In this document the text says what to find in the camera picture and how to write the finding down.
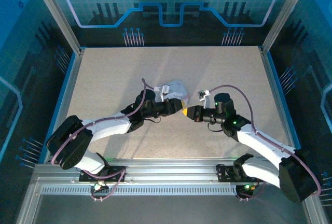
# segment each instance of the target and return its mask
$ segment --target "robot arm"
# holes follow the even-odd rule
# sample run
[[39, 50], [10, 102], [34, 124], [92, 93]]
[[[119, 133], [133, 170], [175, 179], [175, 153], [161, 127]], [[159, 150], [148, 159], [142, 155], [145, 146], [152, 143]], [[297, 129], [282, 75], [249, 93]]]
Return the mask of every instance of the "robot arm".
[[[207, 92], [208, 95], [206, 95], [206, 92], [199, 92], [201, 99], [208, 97], [209, 93]], [[220, 124], [224, 134], [253, 148], [268, 160], [254, 158], [251, 154], [243, 155], [234, 162], [233, 170], [237, 180], [247, 177], [261, 179], [280, 188], [291, 201], [298, 203], [317, 190], [312, 176], [289, 154], [293, 153], [299, 157], [313, 171], [316, 178], [320, 179], [320, 173], [315, 164], [310, 161], [307, 152], [284, 145], [257, 130], [249, 120], [237, 115], [233, 100], [228, 93], [215, 95], [214, 101], [215, 108], [206, 108], [204, 104], [204, 107], [186, 108], [183, 113], [194, 122]]]
[[74, 132], [93, 123], [80, 131], [61, 150], [56, 161], [64, 170], [76, 167], [94, 175], [106, 176], [109, 173], [109, 165], [100, 154], [87, 150], [91, 142], [115, 134], [133, 132], [144, 124], [144, 120], [172, 115], [181, 110], [188, 102], [187, 92], [180, 81], [170, 82], [164, 85], [160, 91], [158, 91], [159, 88], [155, 88], [155, 90], [160, 94], [156, 95], [154, 91], [146, 90], [142, 107], [130, 116], [129, 114], [139, 107], [143, 91], [133, 104], [112, 115], [111, 118], [100, 121], [100, 119], [80, 120], [77, 116], [68, 117], [47, 140], [47, 148], [54, 155]]

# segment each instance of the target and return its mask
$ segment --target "metal extrusion bar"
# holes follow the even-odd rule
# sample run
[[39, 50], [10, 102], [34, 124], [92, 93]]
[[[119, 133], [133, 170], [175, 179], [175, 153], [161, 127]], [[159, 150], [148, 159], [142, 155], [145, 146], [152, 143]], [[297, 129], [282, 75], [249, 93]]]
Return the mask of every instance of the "metal extrusion bar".
[[[219, 183], [217, 164], [233, 165], [234, 159], [116, 159], [114, 166], [127, 167], [118, 195], [234, 195], [239, 183]], [[33, 223], [40, 195], [89, 195], [90, 183], [79, 182], [72, 168], [37, 164], [17, 220]]]
[[57, 22], [64, 37], [76, 55], [80, 55], [80, 44], [56, 0], [44, 0], [47, 8]]
[[272, 26], [270, 32], [268, 33], [268, 35], [262, 45], [263, 54], [266, 54], [272, 47], [275, 39], [279, 35], [279, 32], [281, 31], [282, 27], [284, 26], [285, 22], [287, 21], [289, 15], [294, 10], [294, 7], [297, 2], [298, 2], [298, 0], [286, 0], [285, 1], [275, 22], [273, 23], [273, 26]]

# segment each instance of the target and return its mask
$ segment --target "purple cable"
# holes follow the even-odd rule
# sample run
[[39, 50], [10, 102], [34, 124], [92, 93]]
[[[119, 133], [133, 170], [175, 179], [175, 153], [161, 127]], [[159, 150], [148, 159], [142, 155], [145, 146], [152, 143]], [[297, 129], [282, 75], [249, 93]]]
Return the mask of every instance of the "purple cable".
[[125, 117], [129, 117], [133, 114], [135, 114], [139, 109], [141, 109], [143, 103], [144, 103], [144, 100], [145, 100], [145, 95], [146, 95], [146, 82], [145, 82], [145, 79], [142, 78], [142, 82], [144, 84], [144, 90], [143, 90], [143, 97], [142, 97], [142, 100], [141, 100], [141, 103], [139, 104], [139, 106], [131, 113], [129, 114], [126, 114], [126, 115], [123, 115], [123, 116], [120, 116], [120, 117], [108, 117], [108, 118], [103, 118], [103, 119], [98, 119], [94, 122], [90, 122], [88, 124], [86, 124], [85, 126], [79, 128], [77, 131], [75, 131], [69, 138], [67, 138], [67, 140], [60, 146], [60, 148], [57, 150], [57, 152], [54, 154], [52, 160], [51, 160], [51, 164], [52, 165], [55, 165], [55, 161], [56, 161], [56, 158], [58, 157], [58, 155], [60, 154], [60, 152], [64, 149], [64, 147], [74, 138], [76, 137], [76, 135], [78, 133], [80, 133], [82, 130], [84, 130], [85, 128], [87, 127], [90, 127], [96, 123], [99, 123], [99, 122], [102, 122], [102, 121], [107, 121], [107, 120], [113, 120], [113, 119], [123, 119]]
[[263, 185], [261, 186], [261, 189], [259, 190], [259, 192], [257, 194], [255, 194], [253, 197], [250, 197], [249, 200], [257, 198], [265, 189], [265, 185], [266, 185], [266, 181], [263, 182]]
[[115, 172], [115, 173], [113, 173], [113, 174], [107, 175], [107, 176], [96, 176], [96, 175], [92, 174], [92, 173], [89, 172], [89, 171], [86, 171], [86, 170], [82, 170], [82, 171], [84, 171], [86, 174], [88, 174], [89, 176], [91, 176], [91, 177], [93, 177], [93, 178], [95, 178], [95, 179], [108, 179], [108, 178], [110, 178], [110, 177], [113, 177], [113, 176], [119, 175], [122, 171], [125, 171], [125, 169], [120, 170], [120, 171], [118, 171], [118, 172]]
[[260, 138], [262, 138], [263, 140], [265, 140], [265, 141], [266, 141], [267, 143], [269, 143], [270, 145], [273, 145], [274, 147], [276, 147], [276, 148], [282, 150], [283, 152], [285, 152], [285, 153], [289, 154], [290, 156], [292, 156], [293, 158], [295, 158], [295, 159], [296, 159], [296, 160], [297, 160], [297, 161], [303, 166], [303, 168], [305, 168], [305, 170], [309, 173], [309, 175], [312, 177], [312, 179], [313, 179], [313, 180], [315, 181], [315, 183], [316, 183], [316, 186], [317, 186], [317, 192], [314, 193], [314, 194], [312, 194], [312, 196], [313, 196], [313, 197], [316, 197], [316, 196], [320, 195], [321, 192], [322, 192], [322, 187], [321, 187], [321, 185], [320, 185], [320, 182], [319, 182], [318, 179], [316, 178], [316, 176], [315, 176], [315, 175], [312, 173], [312, 171], [310, 170], [310, 168], [309, 168], [309, 167], [308, 167], [308, 166], [307, 166], [307, 165], [306, 165], [301, 159], [299, 159], [299, 157], [298, 157], [297, 155], [295, 155], [294, 153], [290, 152], [290, 151], [287, 150], [287, 149], [284, 149], [282, 146], [280, 146], [280, 145], [276, 144], [275, 142], [269, 140], [268, 138], [264, 137], [263, 135], [261, 135], [261, 134], [257, 131], [257, 129], [256, 129], [255, 125], [254, 125], [254, 112], [253, 112], [253, 109], [252, 109], [252, 107], [251, 107], [251, 104], [250, 104], [250, 102], [249, 102], [247, 96], [245, 96], [245, 94], [244, 94], [239, 88], [237, 88], [237, 87], [235, 87], [235, 86], [232, 86], [232, 85], [221, 85], [221, 86], [219, 86], [219, 87], [216, 87], [216, 88], [214, 88], [214, 89], [211, 89], [211, 90], [210, 90], [210, 93], [216, 91], [216, 90], [219, 89], [219, 88], [224, 88], [224, 87], [234, 88], [234, 89], [236, 89], [237, 91], [239, 91], [239, 92], [242, 94], [242, 96], [243, 96], [243, 97], [245, 98], [245, 100], [247, 101], [248, 106], [249, 106], [249, 109], [250, 109], [251, 126], [252, 126], [253, 130], [255, 131], [255, 134], [256, 134], [257, 136], [259, 136]]
[[100, 197], [100, 199], [97, 199], [97, 198], [93, 195], [94, 192], [92, 192], [92, 194], [91, 194], [91, 198], [93, 198], [95, 201], [103, 201], [103, 200], [106, 200], [107, 198], [109, 198], [109, 197], [114, 193], [114, 191], [116, 190], [116, 188], [118, 187], [118, 185], [119, 185], [119, 183], [121, 182], [123, 176], [125, 175], [125, 172], [126, 172], [126, 170], [122, 170], [122, 173], [121, 173], [121, 176], [120, 176], [119, 180], [118, 180], [117, 183], [113, 186], [113, 189], [111, 190], [111, 192], [110, 192], [107, 196], [105, 196], [105, 197], [103, 197], [103, 198]]

